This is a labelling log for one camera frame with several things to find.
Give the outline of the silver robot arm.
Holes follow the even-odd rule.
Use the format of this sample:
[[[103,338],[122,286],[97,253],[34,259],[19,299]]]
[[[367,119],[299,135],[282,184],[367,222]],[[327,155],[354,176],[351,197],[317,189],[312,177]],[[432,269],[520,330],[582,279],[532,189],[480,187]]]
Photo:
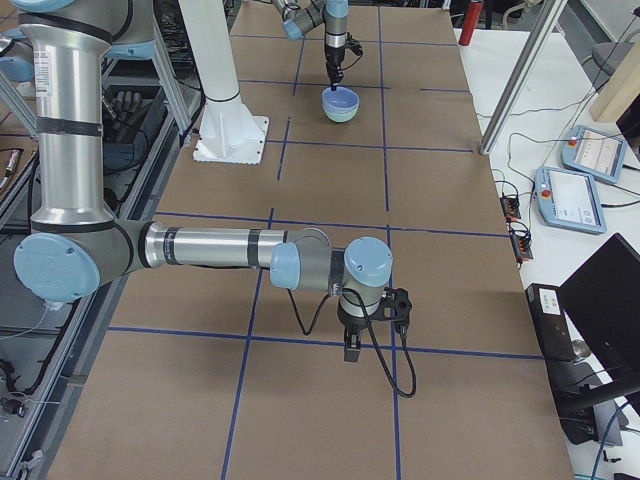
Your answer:
[[[283,30],[292,41],[302,39],[319,26],[324,27],[325,66],[330,89],[335,91],[344,77],[342,62],[348,38],[348,2],[311,1],[307,7],[301,7],[294,1],[273,0],[271,4],[280,14]]]
[[[15,250],[19,280],[38,297],[71,303],[143,268],[192,265],[268,270],[271,284],[339,295],[345,361],[358,360],[367,329],[379,359],[372,321],[385,317],[399,294],[386,287],[392,253],[379,239],[361,237],[333,248],[321,230],[188,229],[118,220],[103,199],[102,73],[105,55],[151,58],[156,52],[153,1],[11,1],[33,47],[41,206],[31,233]],[[324,25],[330,87],[326,113],[342,107],[349,90],[337,85],[351,37],[348,1],[297,5],[275,1],[290,38]],[[222,1],[179,1],[205,105],[194,160],[259,164],[267,117],[243,103]]]

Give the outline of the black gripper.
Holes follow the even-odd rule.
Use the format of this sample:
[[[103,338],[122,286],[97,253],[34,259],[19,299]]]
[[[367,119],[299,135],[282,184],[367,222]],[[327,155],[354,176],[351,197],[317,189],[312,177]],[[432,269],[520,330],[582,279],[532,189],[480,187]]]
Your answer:
[[[344,327],[344,361],[357,362],[361,352],[362,331],[367,328],[360,307],[354,307],[341,298],[337,308],[338,319]]]
[[[336,91],[344,78],[342,62],[345,58],[345,47],[324,45],[325,66],[329,79],[329,88]]]

